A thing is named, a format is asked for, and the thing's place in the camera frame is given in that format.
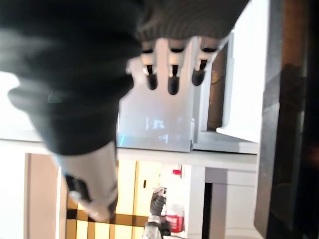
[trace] robotic hand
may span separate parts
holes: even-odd
[[[164,236],[170,236],[170,223],[161,216],[165,204],[166,188],[160,187],[153,192],[151,215],[145,225],[142,239],[163,239]]]
[[[142,53],[155,89],[155,43],[167,38],[168,92],[175,95],[187,43],[200,36],[198,86],[248,1],[0,1],[0,71],[20,81],[9,98],[28,113],[90,217],[107,219],[117,204],[118,107],[133,87],[127,61]]]

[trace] bottle cap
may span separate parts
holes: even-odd
[[[174,175],[181,175],[181,170],[173,170]]]

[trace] red label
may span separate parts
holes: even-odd
[[[184,217],[166,215],[166,220],[170,223],[172,233],[183,231]]]

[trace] white shelf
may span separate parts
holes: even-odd
[[[14,151],[26,153],[50,154],[39,142],[0,139],[0,147],[12,147]],[[167,152],[139,149],[118,149],[119,159],[154,161],[167,164],[189,164],[207,168],[256,171],[257,156],[252,154],[234,154],[193,151],[190,153]]]

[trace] dark gray sleeve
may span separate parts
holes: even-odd
[[[83,154],[115,141],[143,14],[140,0],[0,1],[0,71],[20,81],[9,98],[51,151]]]

